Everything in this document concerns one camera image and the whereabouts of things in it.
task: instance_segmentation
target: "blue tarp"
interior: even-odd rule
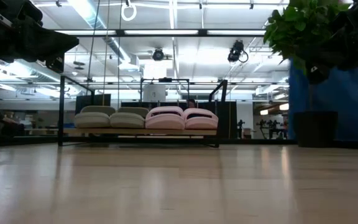
[[[303,111],[337,111],[337,140],[358,141],[358,69],[331,70],[329,78],[313,86],[312,108],[309,104],[308,80],[292,64],[290,68],[289,137],[293,132],[293,114]]]

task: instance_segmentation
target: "metal frame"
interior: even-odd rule
[[[62,76],[61,79],[60,79],[60,102],[59,102],[59,121],[58,121],[58,146],[63,146],[63,142],[65,141],[70,141],[71,139],[73,139],[74,141],[78,142],[78,141],[83,141],[83,142],[86,142],[86,141],[91,141],[91,142],[95,142],[95,139],[92,139],[91,137],[64,137],[64,101],[65,101],[65,83],[66,83],[66,80],[69,80],[87,90],[89,90],[91,92],[91,97],[92,99],[94,98],[94,91],[87,88],[86,86],[84,85],[81,85],[80,83],[72,80],[71,78],[68,78],[66,76]],[[177,79],[176,81],[186,81],[188,83],[188,88],[190,87],[190,82],[188,79]],[[223,92],[222,92],[222,98],[221,100],[223,102],[226,101],[226,90],[227,90],[227,80],[223,80],[223,82],[221,82],[210,94],[210,97],[209,97],[209,102],[212,103],[212,96],[220,89],[222,88],[223,89]],[[221,125],[220,125],[220,122],[218,123],[218,129],[216,131],[216,135],[214,138],[212,139],[201,139],[201,140],[194,140],[194,139],[189,139],[190,142],[199,142],[201,144],[205,144],[205,145],[208,145],[208,146],[211,146],[211,147],[219,147],[219,142],[220,142],[220,136],[221,136],[221,133],[224,131],[224,130],[221,130],[220,129]],[[114,142],[114,141],[118,141],[116,139],[110,139],[110,142]],[[161,139],[151,139],[151,140],[148,140],[150,142],[153,142],[153,141],[159,141]],[[101,139],[100,142],[106,142],[107,140],[106,139]],[[177,139],[172,139],[172,142],[171,143],[174,143],[174,144],[177,144]]]
[[[177,34],[126,34],[126,31],[178,31]],[[228,34],[209,34],[208,31],[221,31],[229,30],[231,33]],[[264,29],[98,29],[96,30],[97,34],[94,34],[93,29],[55,29],[53,31],[66,33],[71,32],[75,37],[263,37]],[[89,32],[89,34],[76,34],[80,32]],[[255,32],[259,34],[244,34],[241,32]]]
[[[66,80],[69,80],[71,83],[74,83],[82,88],[84,88],[86,91],[91,92],[91,104],[94,103],[94,90],[88,88],[87,86],[84,86],[80,83],[78,83],[75,80],[72,80],[71,78],[68,78],[64,75],[60,77],[60,101],[59,101],[59,121],[58,121],[58,145],[63,146],[63,126],[64,126],[64,115],[65,115],[65,84]]]
[[[155,78],[152,78],[152,79],[148,79],[148,78],[141,78],[140,79],[140,103],[142,102],[143,100],[143,82],[144,81],[151,81],[150,84],[154,84],[153,81],[158,81],[157,83],[161,83],[161,84],[166,84],[166,83],[172,83],[172,82],[162,82],[161,79],[155,79]],[[187,98],[188,100],[190,100],[190,80],[188,78],[172,78],[170,79],[170,81],[177,81],[179,85],[181,81],[185,81],[187,82]]]

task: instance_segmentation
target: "ceiling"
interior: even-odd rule
[[[267,18],[274,9],[281,10],[289,0],[131,0],[137,14],[131,21],[121,17],[121,3],[113,0],[69,0],[55,1],[32,0],[43,12],[44,27],[53,30],[90,30],[84,14],[89,8],[74,7],[72,4],[85,6],[90,2],[95,6],[99,20],[109,30],[117,29],[263,29]],[[132,9],[126,9],[130,17]],[[100,37],[80,37],[79,46],[69,50],[65,55],[64,75],[80,82],[92,78],[97,82],[139,82],[141,77],[152,78],[153,73],[140,70],[119,69],[121,62],[114,51]],[[234,42],[241,40],[249,54],[246,63],[229,63],[227,55]],[[166,76],[171,78],[188,78],[193,82],[217,82],[227,79],[230,82],[284,82],[288,77],[288,61],[280,63],[282,58],[272,55],[268,45],[260,37],[116,37],[115,41],[128,54],[139,59],[141,67],[151,65],[164,68]],[[168,60],[154,62],[151,52],[161,48]],[[82,62],[83,70],[75,69],[73,62]],[[36,70],[40,65],[31,67]],[[194,90],[212,90],[216,85],[191,86]],[[101,89],[103,86],[91,86]],[[108,85],[117,89],[117,85]],[[258,85],[230,86],[231,93],[254,93]],[[136,85],[121,85],[120,90],[135,90]],[[282,95],[286,88],[273,89],[267,94]]]
[[[171,29],[170,22],[170,1],[135,1],[131,3],[142,3],[144,6],[137,6],[137,15],[132,21],[121,19],[121,6],[117,5],[121,1],[110,1],[112,6],[107,6],[109,1],[100,1],[99,16],[108,24],[108,29]],[[279,7],[281,1],[255,0],[255,4],[277,4]],[[90,26],[77,13],[69,2],[61,1],[62,7],[57,7],[54,1],[34,0],[33,3],[44,13],[44,27],[48,29],[90,29]],[[271,14],[272,8],[268,9],[248,9],[247,1],[203,1],[204,6],[214,4],[231,4],[231,8],[208,8],[203,10],[198,8],[197,1],[178,0],[175,21],[175,29],[261,29],[267,18]],[[184,7],[195,7],[193,9],[182,9]],[[130,16],[130,9],[126,9],[126,16]],[[173,41],[171,37],[125,37],[116,38],[120,46],[128,54],[138,55],[140,64],[152,63],[150,51],[155,48],[162,48],[165,54],[171,58],[173,55]],[[216,82],[218,78],[227,78],[234,82],[277,82],[288,76],[288,63],[281,65],[280,57],[269,58],[269,54],[249,53],[249,61],[241,66],[230,64],[227,61],[229,49],[236,40],[242,40],[245,46],[250,47],[263,46],[261,38],[237,38],[237,37],[176,37],[178,60],[178,78],[189,78],[196,82]],[[84,70],[75,70],[74,61],[83,62],[86,65]],[[72,72],[78,72],[73,77],[77,80],[84,80],[90,77],[116,77],[121,75],[130,75],[139,80],[139,72],[128,72],[118,69],[119,61],[114,52],[107,47],[102,38],[82,37],[78,48],[71,49],[65,56],[65,75],[73,76]],[[168,77],[174,77],[172,66],[167,71]]]

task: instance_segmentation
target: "white panel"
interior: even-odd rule
[[[144,88],[143,100],[145,102],[165,102],[165,85],[147,85]]]

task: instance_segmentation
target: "black metal pole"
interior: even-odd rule
[[[190,81],[187,80],[187,98],[190,100]]]
[[[91,91],[91,105],[94,105],[94,91]]]
[[[222,102],[226,101],[226,92],[227,92],[227,80],[223,80],[223,86],[222,86]]]
[[[60,100],[59,100],[59,121],[58,121],[58,146],[63,146],[63,125],[65,116],[65,77],[60,77]]]
[[[143,78],[140,79],[140,103],[142,103]]]

